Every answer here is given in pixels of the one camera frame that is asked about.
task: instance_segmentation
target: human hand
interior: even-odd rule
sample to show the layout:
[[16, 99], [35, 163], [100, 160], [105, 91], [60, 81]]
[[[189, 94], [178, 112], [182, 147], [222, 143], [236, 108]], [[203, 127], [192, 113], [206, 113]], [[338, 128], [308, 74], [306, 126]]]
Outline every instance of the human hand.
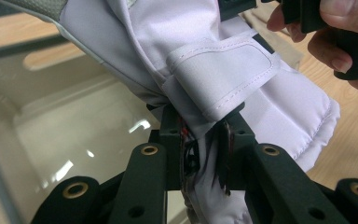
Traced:
[[[358, 0], [322, 0], [321, 16], [330, 27], [322, 29], [313, 36], [309, 43], [310, 53], [322, 63], [346, 73], [352, 65], [351, 56], [336, 46], [335, 28], [358, 33]], [[281, 6], [277, 7], [268, 21], [271, 31], [279, 31], [286, 27], [294, 42], [305, 38], [298, 22], [285, 25]], [[358, 89], [358, 80], [350, 81]]]

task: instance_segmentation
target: wooden table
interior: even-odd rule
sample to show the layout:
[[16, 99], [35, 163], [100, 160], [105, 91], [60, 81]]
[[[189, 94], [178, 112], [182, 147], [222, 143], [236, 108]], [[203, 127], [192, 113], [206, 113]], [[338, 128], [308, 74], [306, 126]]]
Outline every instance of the wooden table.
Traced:
[[[53, 25], [28, 15], [0, 18], [0, 46], [56, 33], [57, 29]], [[293, 44], [305, 55], [301, 61], [300, 71], [336, 99], [341, 106], [341, 119], [335, 134], [315, 167], [309, 171], [309, 176], [333, 189], [341, 178], [358, 177], [358, 91], [346, 81], [336, 79], [331, 69], [308, 53], [309, 40], [310, 35], [305, 41]], [[0, 223], [8, 223], [1, 206]]]

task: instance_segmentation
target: black handle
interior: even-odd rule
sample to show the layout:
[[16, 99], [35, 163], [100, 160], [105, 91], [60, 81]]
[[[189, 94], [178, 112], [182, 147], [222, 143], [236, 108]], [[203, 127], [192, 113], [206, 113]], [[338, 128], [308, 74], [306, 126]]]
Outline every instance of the black handle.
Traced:
[[337, 30], [337, 46], [352, 57], [352, 67], [346, 73], [334, 71], [334, 76], [344, 80], [357, 80], [358, 79], [358, 33], [345, 30]]

